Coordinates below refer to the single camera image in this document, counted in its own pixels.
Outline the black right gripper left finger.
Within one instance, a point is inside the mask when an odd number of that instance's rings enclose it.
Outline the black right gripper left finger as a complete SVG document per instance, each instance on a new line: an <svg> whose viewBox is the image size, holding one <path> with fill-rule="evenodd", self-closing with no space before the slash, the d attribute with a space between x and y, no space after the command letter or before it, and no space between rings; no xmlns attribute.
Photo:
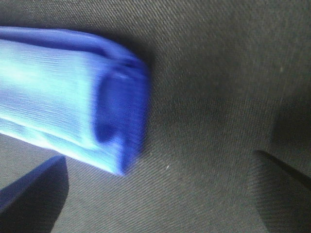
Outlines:
<svg viewBox="0 0 311 233"><path fill-rule="evenodd" d="M65 156L54 156L0 191L2 233L50 233L69 192Z"/></svg>

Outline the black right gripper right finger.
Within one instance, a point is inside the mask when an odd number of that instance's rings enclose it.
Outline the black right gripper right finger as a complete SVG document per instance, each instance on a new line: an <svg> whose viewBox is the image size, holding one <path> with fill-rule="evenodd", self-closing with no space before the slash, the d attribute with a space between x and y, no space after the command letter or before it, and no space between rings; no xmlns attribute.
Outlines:
<svg viewBox="0 0 311 233"><path fill-rule="evenodd" d="M252 197L271 233L311 231L311 179L262 150L252 155Z"/></svg>

